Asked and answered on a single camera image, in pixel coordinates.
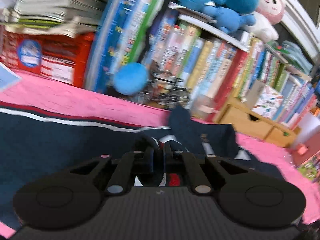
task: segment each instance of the red box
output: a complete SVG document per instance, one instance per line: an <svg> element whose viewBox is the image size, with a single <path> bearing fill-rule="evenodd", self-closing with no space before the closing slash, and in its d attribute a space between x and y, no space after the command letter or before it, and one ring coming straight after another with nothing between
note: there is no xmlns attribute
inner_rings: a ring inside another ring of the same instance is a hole
<svg viewBox="0 0 320 240"><path fill-rule="evenodd" d="M2 62L82 88L94 33L75 39L64 35L28 35L4 31Z"/></svg>

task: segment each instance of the wooden drawer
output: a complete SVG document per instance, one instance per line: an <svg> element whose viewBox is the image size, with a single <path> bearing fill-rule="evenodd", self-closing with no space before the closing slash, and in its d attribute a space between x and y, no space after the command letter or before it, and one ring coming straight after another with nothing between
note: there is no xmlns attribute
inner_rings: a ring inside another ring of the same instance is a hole
<svg viewBox="0 0 320 240"><path fill-rule="evenodd" d="M264 139L273 128L271 124L233 106L229 106L219 123L231 123L237 132L259 139Z"/></svg>
<svg viewBox="0 0 320 240"><path fill-rule="evenodd" d="M297 135L293 132L287 132L280 128L274 127L271 133L265 139L268 143L273 143L280 147L288 148L296 139Z"/></svg>

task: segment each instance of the pink blanket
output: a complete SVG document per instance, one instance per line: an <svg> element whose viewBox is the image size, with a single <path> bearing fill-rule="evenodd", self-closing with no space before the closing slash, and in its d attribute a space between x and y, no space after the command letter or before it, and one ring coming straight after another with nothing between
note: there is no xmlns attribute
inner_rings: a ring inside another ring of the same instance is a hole
<svg viewBox="0 0 320 240"><path fill-rule="evenodd" d="M165 126L169 112L108 97L53 80L17 71L21 82L0 93L0 101L35 106L47 111L84 117L100 117L142 126ZM263 162L276 165L286 180L300 188L307 199L303 215L305 223L320 219L320 193L317 184L292 167L286 150L238 134L238 144L249 150ZM14 230L0 223L0 235L10 237Z"/></svg>

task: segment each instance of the blue pom-pom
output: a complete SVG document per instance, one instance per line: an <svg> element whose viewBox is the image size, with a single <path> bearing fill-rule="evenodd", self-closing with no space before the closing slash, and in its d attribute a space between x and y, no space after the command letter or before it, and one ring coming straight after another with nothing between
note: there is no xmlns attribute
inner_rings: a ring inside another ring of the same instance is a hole
<svg viewBox="0 0 320 240"><path fill-rule="evenodd" d="M145 87L148 76L148 70L144 65L129 63L114 74L113 87L120 94L132 96Z"/></svg>

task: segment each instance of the drawer handle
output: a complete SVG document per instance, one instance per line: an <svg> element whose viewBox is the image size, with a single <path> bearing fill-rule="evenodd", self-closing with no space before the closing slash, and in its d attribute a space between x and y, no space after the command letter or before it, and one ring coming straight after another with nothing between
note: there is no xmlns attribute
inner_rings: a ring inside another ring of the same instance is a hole
<svg viewBox="0 0 320 240"><path fill-rule="evenodd" d="M259 119L258 117L255 117L255 116L253 116L253 115L251 115L251 114L249 114L249 119L250 119L251 121L253 121L253 122L260 121L260 119Z"/></svg>

